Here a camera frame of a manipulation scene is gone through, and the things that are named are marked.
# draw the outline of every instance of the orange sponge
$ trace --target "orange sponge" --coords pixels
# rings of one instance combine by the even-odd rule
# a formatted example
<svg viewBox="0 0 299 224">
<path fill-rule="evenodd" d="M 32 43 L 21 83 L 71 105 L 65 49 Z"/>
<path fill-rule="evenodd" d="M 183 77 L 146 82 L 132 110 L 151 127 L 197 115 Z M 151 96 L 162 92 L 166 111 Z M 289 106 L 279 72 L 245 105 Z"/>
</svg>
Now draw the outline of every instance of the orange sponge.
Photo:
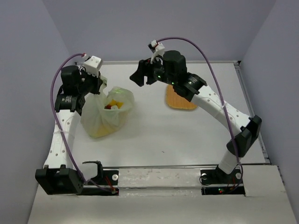
<svg viewBox="0 0 299 224">
<path fill-rule="evenodd" d="M 166 88 L 166 103 L 172 109 L 177 110 L 194 110 L 197 106 L 190 103 L 183 97 L 180 97 L 173 89 L 172 85 L 168 85 Z"/>
</svg>

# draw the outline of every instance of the red wire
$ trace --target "red wire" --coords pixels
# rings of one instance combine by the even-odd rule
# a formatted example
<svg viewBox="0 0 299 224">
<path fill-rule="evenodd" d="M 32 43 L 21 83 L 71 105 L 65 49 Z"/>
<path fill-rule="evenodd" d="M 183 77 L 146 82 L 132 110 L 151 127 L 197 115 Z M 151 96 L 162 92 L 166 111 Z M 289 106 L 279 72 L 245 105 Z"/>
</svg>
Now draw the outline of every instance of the red wire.
<svg viewBox="0 0 299 224">
<path fill-rule="evenodd" d="M 108 183 L 108 185 L 110 186 L 111 190 L 115 190 L 115 188 L 112 186 L 109 178 L 106 176 L 106 182 Z"/>
<path fill-rule="evenodd" d="M 234 182 L 234 185 L 231 187 L 231 189 L 235 188 L 235 178 L 234 177 L 233 177 L 233 182 Z"/>
</svg>

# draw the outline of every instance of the plastic bag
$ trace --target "plastic bag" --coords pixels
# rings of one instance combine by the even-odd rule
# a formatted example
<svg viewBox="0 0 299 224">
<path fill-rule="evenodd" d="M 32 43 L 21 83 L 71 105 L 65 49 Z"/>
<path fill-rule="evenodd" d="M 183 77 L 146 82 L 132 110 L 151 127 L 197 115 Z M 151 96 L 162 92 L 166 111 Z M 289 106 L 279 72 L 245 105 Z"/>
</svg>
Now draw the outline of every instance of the plastic bag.
<svg viewBox="0 0 299 224">
<path fill-rule="evenodd" d="M 122 102 L 122 106 L 105 109 L 112 100 Z M 99 95 L 89 95 L 82 109 L 81 124 L 94 138 L 118 131 L 126 122 L 128 113 L 134 106 L 134 96 L 129 90 L 114 87 L 106 96 L 101 90 Z"/>
</svg>

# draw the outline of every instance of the black mounting bracket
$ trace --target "black mounting bracket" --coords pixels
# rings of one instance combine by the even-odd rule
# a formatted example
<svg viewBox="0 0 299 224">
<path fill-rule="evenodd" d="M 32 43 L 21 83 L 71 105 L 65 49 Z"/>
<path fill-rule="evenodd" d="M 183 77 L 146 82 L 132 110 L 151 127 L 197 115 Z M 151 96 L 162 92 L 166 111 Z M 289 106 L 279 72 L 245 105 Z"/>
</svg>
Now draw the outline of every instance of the black mounting bracket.
<svg viewBox="0 0 299 224">
<path fill-rule="evenodd" d="M 240 169 L 234 169 L 230 174 L 224 173 L 218 167 L 216 169 L 201 169 L 200 182 L 207 186 L 211 184 L 234 184 L 241 178 Z"/>
<path fill-rule="evenodd" d="M 108 186 L 109 183 L 113 186 L 118 185 L 118 170 L 104 170 L 100 161 L 86 161 L 84 163 L 95 163 L 98 166 L 98 174 L 92 180 L 102 186 Z M 60 195 L 60 194 L 76 194 L 82 195 L 85 187 L 78 172 L 71 168 L 65 168 L 64 165 L 61 168 L 49 168 L 45 166 L 43 169 L 37 169 L 35 178 L 41 185 L 44 191 L 48 195 Z M 104 193 L 97 189 L 95 194 Z"/>
</svg>

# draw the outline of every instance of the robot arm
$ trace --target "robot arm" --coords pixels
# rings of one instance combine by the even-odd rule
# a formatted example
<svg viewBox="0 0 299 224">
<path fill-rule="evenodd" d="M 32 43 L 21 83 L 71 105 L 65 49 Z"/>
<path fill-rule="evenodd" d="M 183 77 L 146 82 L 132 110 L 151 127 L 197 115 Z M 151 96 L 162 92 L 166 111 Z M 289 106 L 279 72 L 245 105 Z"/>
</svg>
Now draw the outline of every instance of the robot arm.
<svg viewBox="0 0 299 224">
<path fill-rule="evenodd" d="M 146 84 L 161 81 L 172 85 L 178 95 L 207 111 L 228 129 L 220 97 L 207 85 L 205 80 L 187 72 L 185 57 L 175 50 L 164 52 L 162 44 L 155 41 L 149 44 L 149 48 L 154 53 L 153 57 L 139 61 L 138 69 L 130 76 L 130 79 L 139 86 L 144 85 L 145 76 L 147 77 Z M 258 138 L 262 120 L 258 116 L 251 118 L 227 102 L 225 102 L 225 107 L 238 146 L 238 155 L 239 158 L 242 158 Z M 235 150 L 230 141 L 227 144 L 224 157 L 215 170 L 216 177 L 211 178 L 220 179 L 216 182 L 226 183 L 226 176 L 233 172 L 236 165 Z"/>
<path fill-rule="evenodd" d="M 75 65 L 61 69 L 63 84 L 55 101 L 55 112 L 70 152 L 72 152 L 76 127 L 85 104 L 85 95 L 100 94 L 100 88 L 105 88 L 107 85 L 107 80 L 100 75 L 102 60 L 95 56 L 88 57 L 86 54 L 83 59 L 85 62 L 80 69 Z M 97 176 L 98 171 L 102 169 L 99 162 L 88 162 L 84 167 L 89 171 L 89 176 L 85 174 L 88 180 Z M 57 123 L 55 123 L 50 151 L 43 169 L 36 170 L 36 180 L 47 194 L 77 194 L 83 189 L 83 180 L 73 169 L 73 163 Z"/>
</svg>

